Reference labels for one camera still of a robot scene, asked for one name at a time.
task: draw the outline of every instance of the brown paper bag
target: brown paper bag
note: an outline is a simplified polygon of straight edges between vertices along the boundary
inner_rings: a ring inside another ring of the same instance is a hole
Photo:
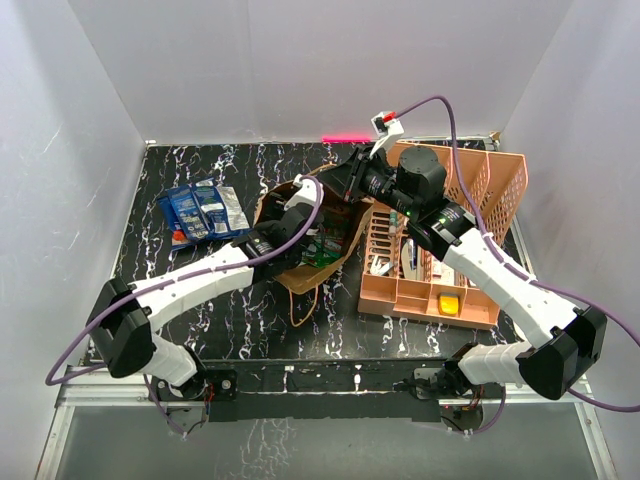
[[[319,169],[311,172],[311,175],[323,170],[325,168],[331,167],[333,165],[325,165],[320,167]],[[259,201],[256,207],[256,215],[255,215],[255,223],[260,221],[260,214],[262,212],[262,205],[264,200],[272,193],[279,193],[281,195],[290,196],[289,194],[293,194],[297,188],[293,186],[293,182],[286,182],[278,185],[274,189],[267,192]],[[338,197],[335,193],[330,191],[329,189],[324,190],[324,200],[322,201],[323,205],[342,205],[342,199]],[[299,267],[293,268],[291,270],[287,270],[285,273],[278,275],[276,280],[284,285],[291,294],[302,295],[309,290],[316,289],[316,300],[314,301],[313,306],[311,307],[311,311],[315,308],[316,301],[318,298],[318,287],[327,280],[331,275],[333,275],[340,266],[349,258],[349,256],[353,253],[353,250],[358,246],[360,242],[360,238],[362,237],[362,233],[365,231],[367,224],[371,220],[371,214],[373,202],[369,199],[362,200],[353,205],[353,219],[351,222],[352,228],[349,234],[347,235],[344,243],[344,248],[342,251],[342,256],[333,262],[331,265],[327,265],[323,268],[315,268],[311,265],[301,265]],[[302,321],[296,323],[293,320],[293,313],[291,316],[291,323],[294,326],[301,325],[304,320],[306,320],[309,316],[307,315]]]

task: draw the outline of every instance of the white label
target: white label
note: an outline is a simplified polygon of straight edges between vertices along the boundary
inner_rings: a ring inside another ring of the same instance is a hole
[[[221,203],[212,203],[210,205],[202,205],[200,207],[200,210],[202,210],[202,213],[221,212],[224,210],[224,205]]]
[[[440,261],[433,259],[433,276],[441,277],[442,276],[442,263]]]

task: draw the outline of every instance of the snack package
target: snack package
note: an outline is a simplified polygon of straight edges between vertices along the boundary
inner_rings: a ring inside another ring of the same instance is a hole
[[[157,202],[173,232],[172,250],[250,229],[233,187],[215,186],[211,179],[170,188]]]

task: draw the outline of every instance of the black marble table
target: black marble table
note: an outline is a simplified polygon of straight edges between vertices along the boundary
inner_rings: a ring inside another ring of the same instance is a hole
[[[211,243],[171,252],[171,232],[156,205],[166,188],[212,177],[235,188],[253,221],[262,194],[298,173],[347,158],[353,148],[352,144],[306,143],[148,149],[116,274],[127,282],[150,278],[220,248],[221,243]],[[506,248],[517,258],[512,242],[509,236]],[[358,313],[363,248],[364,241],[322,285],[313,316],[299,328],[290,325],[288,291],[276,281],[267,281],[185,312],[162,335],[189,345],[203,360],[446,357],[471,340],[485,344],[515,340],[513,325],[502,314],[496,328],[482,331]],[[294,311],[304,315],[312,300],[312,292],[295,298]],[[85,362],[95,357],[89,349]]]

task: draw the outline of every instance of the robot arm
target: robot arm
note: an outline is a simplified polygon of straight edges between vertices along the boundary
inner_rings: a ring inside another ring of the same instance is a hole
[[[526,383],[544,397],[559,399],[598,360],[607,323],[604,313],[593,307],[582,311],[531,285],[535,277],[527,274],[525,281],[509,272],[489,251],[475,217],[444,195],[446,171],[435,153],[424,146],[408,148],[392,168],[386,150],[402,127],[393,114],[381,113],[372,122],[380,136],[375,146],[356,149],[345,163],[318,178],[344,201],[371,196],[404,214],[409,236],[418,246],[469,278],[527,339],[512,345],[466,345],[445,363],[446,375],[437,372],[426,387],[462,394],[483,383]],[[523,271],[494,246],[504,263]]]
[[[109,315],[91,332],[96,349],[115,378],[144,373],[166,381],[174,393],[197,398],[206,387],[204,367],[195,352],[163,339],[157,332],[183,312],[224,293],[272,278],[298,265],[306,239],[259,266],[224,270],[225,265],[265,257],[289,241],[308,221],[312,206],[321,201],[315,183],[296,177],[298,190],[284,205],[280,220],[257,224],[248,234],[212,255],[159,277],[126,285],[109,280],[87,322],[132,292],[146,292]],[[309,229],[307,237],[315,234]]]

